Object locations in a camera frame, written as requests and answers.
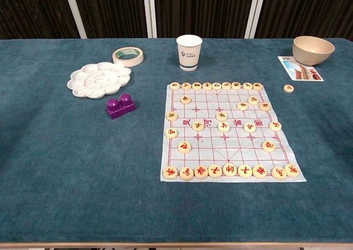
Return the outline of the plastic xiangqi board sheet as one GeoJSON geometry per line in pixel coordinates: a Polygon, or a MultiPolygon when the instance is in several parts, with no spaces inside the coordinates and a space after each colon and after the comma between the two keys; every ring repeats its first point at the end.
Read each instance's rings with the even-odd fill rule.
{"type": "Polygon", "coordinates": [[[269,102],[269,98],[264,89],[260,91],[244,90],[243,83],[239,90],[210,90],[206,91],[193,90],[192,88],[185,91],[181,88],[171,90],[170,85],[167,86],[167,95],[165,103],[165,130],[173,127],[178,131],[178,135],[174,139],[168,139],[164,134],[161,161],[161,180],[162,181],[191,181],[191,182],[304,182],[305,177],[296,161],[295,154],[292,151],[286,136],[281,129],[274,132],[269,128],[272,121],[279,121],[272,106],[269,111],[259,109],[259,103],[269,102]],[[191,98],[190,104],[182,104],[180,98],[182,96],[191,98]],[[250,96],[259,98],[257,105],[248,103],[250,96]],[[248,109],[240,111],[237,109],[238,102],[247,102],[248,109]],[[169,111],[178,114],[176,121],[169,121],[166,115],[169,111]],[[230,130],[228,132],[220,132],[217,125],[220,121],[216,119],[216,114],[225,112],[228,118],[225,122],[229,123],[230,130]],[[202,131],[196,132],[192,129],[195,121],[201,121],[204,124],[202,131]],[[243,127],[245,123],[254,123],[256,130],[253,133],[247,133],[243,127]],[[264,141],[270,140],[276,144],[274,152],[265,152],[261,145],[264,141]],[[191,144],[189,153],[180,153],[178,144],[181,141],[187,141],[191,144]],[[253,168],[258,164],[263,164],[268,170],[268,174],[264,179],[258,179],[253,175],[250,178],[242,178],[238,175],[235,177],[227,177],[223,174],[219,178],[197,179],[195,176],[192,180],[182,180],[179,176],[180,170],[187,166],[193,170],[197,166],[206,166],[207,168],[213,164],[219,165],[221,168],[226,163],[233,163],[237,168],[240,165],[247,164],[253,168]],[[296,178],[288,177],[284,180],[276,180],[271,175],[274,167],[284,168],[287,164],[295,164],[299,167],[300,173],[296,178]],[[166,166],[174,166],[178,170],[178,176],[169,180],[163,177],[163,169],[166,166]]]}

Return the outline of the purple building block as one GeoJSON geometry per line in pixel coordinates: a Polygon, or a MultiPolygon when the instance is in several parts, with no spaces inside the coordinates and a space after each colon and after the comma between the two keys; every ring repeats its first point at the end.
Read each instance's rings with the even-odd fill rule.
{"type": "Polygon", "coordinates": [[[136,104],[127,93],[122,94],[119,100],[112,98],[106,103],[106,111],[111,119],[118,118],[134,110],[136,110],[136,104]]]}

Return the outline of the white paper cup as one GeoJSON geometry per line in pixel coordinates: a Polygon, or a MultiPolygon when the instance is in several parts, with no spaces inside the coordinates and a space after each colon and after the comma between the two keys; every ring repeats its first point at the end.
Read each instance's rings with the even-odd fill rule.
{"type": "Polygon", "coordinates": [[[202,39],[196,35],[182,35],[176,39],[179,65],[184,71],[194,71],[199,63],[202,39]]]}

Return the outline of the beige masking tape roll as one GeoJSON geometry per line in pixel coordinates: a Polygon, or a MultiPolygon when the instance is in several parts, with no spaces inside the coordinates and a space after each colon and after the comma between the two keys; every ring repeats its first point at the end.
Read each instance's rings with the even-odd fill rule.
{"type": "Polygon", "coordinates": [[[121,63],[125,67],[137,66],[143,61],[143,51],[137,47],[122,47],[112,54],[114,63],[121,63]],[[134,55],[134,58],[123,59],[124,56],[134,55]]]}

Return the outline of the white flower paint palette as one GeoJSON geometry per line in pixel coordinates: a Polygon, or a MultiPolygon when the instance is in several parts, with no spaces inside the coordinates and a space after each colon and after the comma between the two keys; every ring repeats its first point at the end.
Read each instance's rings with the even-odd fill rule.
{"type": "Polygon", "coordinates": [[[88,64],[71,73],[67,87],[76,97],[99,99],[127,85],[130,73],[131,70],[121,63],[88,64]]]}

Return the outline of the teal table cloth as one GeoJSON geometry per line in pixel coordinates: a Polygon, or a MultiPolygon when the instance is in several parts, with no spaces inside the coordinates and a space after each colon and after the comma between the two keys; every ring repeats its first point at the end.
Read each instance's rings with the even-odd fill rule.
{"type": "Polygon", "coordinates": [[[0,40],[0,243],[353,242],[353,42],[294,82],[291,39],[205,39],[197,70],[175,39],[0,40]],[[73,71],[143,50],[110,119],[107,99],[77,98],[73,71]],[[171,82],[261,82],[304,183],[161,182],[171,82]]]}

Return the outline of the picture postcard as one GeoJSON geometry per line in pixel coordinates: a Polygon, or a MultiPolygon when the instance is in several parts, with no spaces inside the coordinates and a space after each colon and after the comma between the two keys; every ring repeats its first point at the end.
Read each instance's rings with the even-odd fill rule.
{"type": "Polygon", "coordinates": [[[278,56],[277,58],[293,81],[324,81],[313,66],[303,65],[293,56],[278,56]]]}

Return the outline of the beige bowl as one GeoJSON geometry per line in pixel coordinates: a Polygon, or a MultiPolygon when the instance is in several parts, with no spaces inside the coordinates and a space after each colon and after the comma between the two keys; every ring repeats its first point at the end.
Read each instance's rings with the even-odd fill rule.
{"type": "Polygon", "coordinates": [[[327,40],[314,36],[298,36],[293,40],[294,59],[304,65],[317,65],[325,61],[335,46],[327,40]]]}

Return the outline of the white partition post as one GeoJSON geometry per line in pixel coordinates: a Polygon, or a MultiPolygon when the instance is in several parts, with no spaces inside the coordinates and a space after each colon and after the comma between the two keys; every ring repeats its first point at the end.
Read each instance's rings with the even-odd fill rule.
{"type": "Polygon", "coordinates": [[[148,38],[157,38],[155,0],[144,0],[148,38]]]}
{"type": "Polygon", "coordinates": [[[252,0],[244,34],[245,39],[253,39],[255,37],[263,1],[264,0],[252,0]]]}
{"type": "Polygon", "coordinates": [[[74,22],[76,24],[79,36],[81,39],[86,39],[87,34],[84,28],[84,24],[82,21],[82,17],[78,8],[78,4],[76,0],[68,0],[68,4],[73,15],[74,22]]]}

